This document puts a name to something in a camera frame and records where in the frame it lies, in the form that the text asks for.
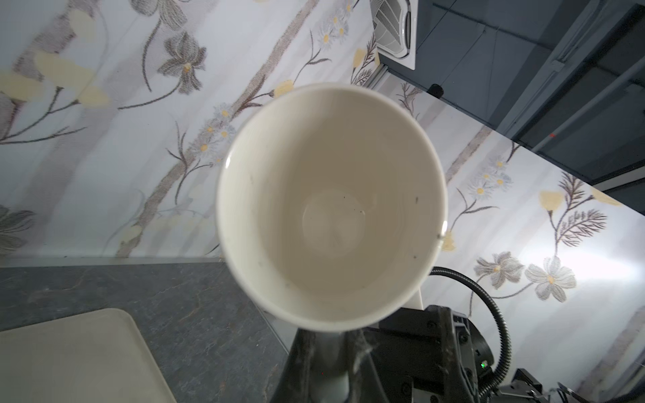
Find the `small grey mug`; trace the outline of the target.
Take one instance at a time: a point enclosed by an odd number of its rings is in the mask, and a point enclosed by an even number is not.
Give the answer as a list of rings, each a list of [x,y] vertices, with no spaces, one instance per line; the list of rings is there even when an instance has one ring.
[[[224,257],[247,296],[313,332],[403,307],[447,230],[438,154],[393,100],[349,84],[277,97],[240,129],[218,180]]]

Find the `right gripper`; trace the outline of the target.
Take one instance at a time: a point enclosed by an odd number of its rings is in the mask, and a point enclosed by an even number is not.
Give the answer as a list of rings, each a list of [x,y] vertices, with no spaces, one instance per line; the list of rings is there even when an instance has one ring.
[[[402,308],[364,329],[389,402],[480,402],[494,356],[476,326],[448,307]]]

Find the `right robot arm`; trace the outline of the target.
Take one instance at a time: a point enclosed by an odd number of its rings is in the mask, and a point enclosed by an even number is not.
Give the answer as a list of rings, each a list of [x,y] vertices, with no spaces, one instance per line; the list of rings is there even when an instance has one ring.
[[[373,347],[379,402],[548,402],[549,392],[526,369],[504,381],[512,362],[507,324],[493,298],[474,280],[435,267],[432,276],[456,280],[487,306],[498,330],[495,355],[475,324],[448,307],[401,308],[364,330]]]

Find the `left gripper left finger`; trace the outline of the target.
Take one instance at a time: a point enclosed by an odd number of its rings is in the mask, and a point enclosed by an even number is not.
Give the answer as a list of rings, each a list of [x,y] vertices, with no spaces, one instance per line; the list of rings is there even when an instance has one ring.
[[[287,357],[286,366],[270,399],[271,403],[317,402],[314,388],[314,355],[320,332],[299,329]]]

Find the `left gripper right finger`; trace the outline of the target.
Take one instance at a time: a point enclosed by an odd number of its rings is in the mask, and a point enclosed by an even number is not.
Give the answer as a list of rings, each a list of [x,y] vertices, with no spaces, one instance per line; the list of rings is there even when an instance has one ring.
[[[386,383],[376,369],[370,344],[361,330],[347,332],[346,361],[349,377],[349,392],[345,402],[413,402],[411,381],[390,377],[385,373]]]

